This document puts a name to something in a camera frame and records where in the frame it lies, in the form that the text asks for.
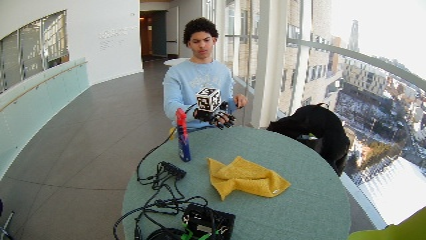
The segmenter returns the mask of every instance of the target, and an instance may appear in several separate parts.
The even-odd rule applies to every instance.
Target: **black and white cube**
[[[196,94],[198,109],[214,112],[220,105],[220,92],[214,88],[203,88]]]

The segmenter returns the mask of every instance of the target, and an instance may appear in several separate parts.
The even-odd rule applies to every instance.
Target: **hand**
[[[244,107],[244,105],[247,105],[248,100],[242,94],[236,94],[234,96],[234,102],[235,102],[236,108],[239,109],[239,108]]]

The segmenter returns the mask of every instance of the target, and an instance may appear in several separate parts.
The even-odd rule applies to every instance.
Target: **yellow rag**
[[[274,197],[291,185],[278,173],[236,156],[226,166],[216,160],[207,158],[210,168],[210,182],[222,201],[232,190]]]

